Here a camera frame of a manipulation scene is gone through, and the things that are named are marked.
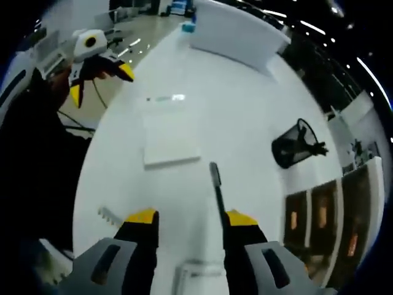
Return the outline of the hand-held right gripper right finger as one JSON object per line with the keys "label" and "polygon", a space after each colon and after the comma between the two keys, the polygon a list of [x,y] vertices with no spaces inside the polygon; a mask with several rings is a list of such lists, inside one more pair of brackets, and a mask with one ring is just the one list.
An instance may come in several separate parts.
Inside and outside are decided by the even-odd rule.
{"label": "hand-held right gripper right finger", "polygon": [[239,211],[223,215],[224,266],[230,294],[325,294],[306,266],[256,220]]}

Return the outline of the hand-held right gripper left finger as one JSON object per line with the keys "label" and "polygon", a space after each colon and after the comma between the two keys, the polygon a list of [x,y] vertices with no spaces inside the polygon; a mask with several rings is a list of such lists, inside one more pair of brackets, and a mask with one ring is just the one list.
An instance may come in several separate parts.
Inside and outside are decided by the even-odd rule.
{"label": "hand-held right gripper left finger", "polygon": [[75,258],[60,294],[150,294],[159,238],[159,212],[129,215],[113,238],[103,238]]}

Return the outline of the person's left hand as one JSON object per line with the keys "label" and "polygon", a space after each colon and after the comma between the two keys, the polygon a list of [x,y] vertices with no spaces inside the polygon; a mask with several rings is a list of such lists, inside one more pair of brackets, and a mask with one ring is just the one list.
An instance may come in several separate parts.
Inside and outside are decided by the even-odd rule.
{"label": "person's left hand", "polygon": [[57,72],[50,79],[50,89],[52,95],[59,106],[61,106],[69,95],[69,81],[71,68],[67,67],[62,71]]}

